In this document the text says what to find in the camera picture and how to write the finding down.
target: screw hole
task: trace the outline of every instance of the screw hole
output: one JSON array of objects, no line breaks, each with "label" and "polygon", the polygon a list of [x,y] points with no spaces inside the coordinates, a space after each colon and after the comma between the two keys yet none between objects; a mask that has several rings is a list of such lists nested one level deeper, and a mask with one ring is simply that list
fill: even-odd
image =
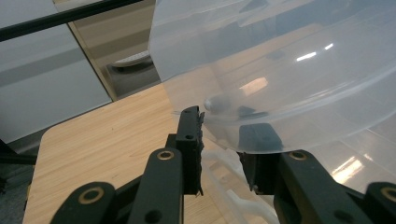
[{"label": "screw hole", "polygon": [[105,191],[101,187],[87,189],[79,195],[78,202],[81,204],[96,203],[104,194]]},{"label": "screw hole", "polygon": [[353,223],[353,216],[351,216],[349,213],[346,213],[344,211],[336,210],[334,212],[334,216],[343,223],[347,223],[347,224]]},{"label": "screw hole", "polygon": [[167,161],[174,158],[175,154],[171,151],[162,151],[157,154],[157,158],[162,161]]},{"label": "screw hole", "polygon": [[145,220],[147,223],[157,223],[161,220],[162,217],[163,217],[163,214],[161,214],[160,211],[151,210],[146,214]]},{"label": "screw hole", "polygon": [[396,189],[391,187],[384,187],[381,189],[381,193],[389,200],[396,203]]},{"label": "screw hole", "polygon": [[293,159],[297,160],[297,161],[306,160],[305,154],[302,153],[302,152],[298,152],[298,151],[292,151],[291,153],[289,153],[289,156],[292,157]]}]

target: white wall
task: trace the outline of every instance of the white wall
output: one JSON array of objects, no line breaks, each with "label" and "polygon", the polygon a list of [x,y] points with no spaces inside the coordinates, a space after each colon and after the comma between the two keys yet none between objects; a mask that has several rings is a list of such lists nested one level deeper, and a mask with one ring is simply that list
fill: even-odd
[{"label": "white wall", "polygon": [[[51,13],[51,0],[1,0],[0,27]],[[109,102],[66,25],[0,42],[0,138],[6,143]]]}]

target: black metal bracket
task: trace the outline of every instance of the black metal bracket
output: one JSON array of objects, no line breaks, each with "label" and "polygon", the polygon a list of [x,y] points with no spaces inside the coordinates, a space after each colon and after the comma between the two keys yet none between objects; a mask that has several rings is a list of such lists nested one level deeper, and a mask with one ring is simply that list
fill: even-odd
[{"label": "black metal bracket", "polygon": [[[268,126],[242,126],[240,147],[254,143],[261,150],[281,148],[280,138]],[[255,132],[258,129],[266,132]],[[249,148],[257,150],[256,145]],[[396,223],[394,184],[372,183],[363,195],[336,183],[320,162],[304,150],[238,155],[250,190],[275,196],[274,206],[282,224]]]},{"label": "black metal bracket", "polygon": [[[37,156],[17,154],[3,140],[0,139],[0,163],[35,165]],[[6,193],[7,180],[0,176],[0,194]]]},{"label": "black metal bracket", "polygon": [[[182,223],[183,195],[202,194],[203,117],[197,106],[184,110],[177,133],[169,134],[165,148],[151,153],[142,176],[119,189],[96,182],[76,189],[51,223]],[[282,147],[269,124],[240,131],[240,147]],[[238,155],[250,189],[275,196],[282,224],[396,223],[394,184],[372,183],[361,194],[336,183],[304,150]]]},{"label": "black metal bracket", "polygon": [[119,189],[104,182],[76,189],[51,223],[183,223],[183,195],[203,194],[203,117],[198,106],[183,110],[177,133],[150,154],[142,176]]}]

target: floor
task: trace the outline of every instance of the floor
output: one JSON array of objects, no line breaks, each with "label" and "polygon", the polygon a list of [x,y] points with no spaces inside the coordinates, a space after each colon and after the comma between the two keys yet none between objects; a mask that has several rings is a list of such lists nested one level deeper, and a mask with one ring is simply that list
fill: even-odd
[{"label": "floor", "polygon": [[[120,99],[160,83],[151,60],[123,69],[108,67]],[[36,155],[40,139],[46,130],[9,143],[19,154]],[[0,164],[0,176],[7,180],[5,193],[0,195],[0,224],[20,224],[23,221],[28,185],[32,181],[31,165]]]}]

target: light wood surface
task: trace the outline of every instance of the light wood surface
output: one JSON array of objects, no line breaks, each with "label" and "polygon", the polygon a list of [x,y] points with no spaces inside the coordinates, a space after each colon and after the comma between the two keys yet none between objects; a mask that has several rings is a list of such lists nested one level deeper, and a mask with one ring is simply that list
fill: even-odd
[{"label": "light wood surface", "polygon": [[[23,223],[49,223],[81,185],[106,181],[119,188],[141,175],[150,152],[176,130],[162,84],[51,128],[41,141]],[[208,195],[185,197],[185,222],[225,223]]]}]

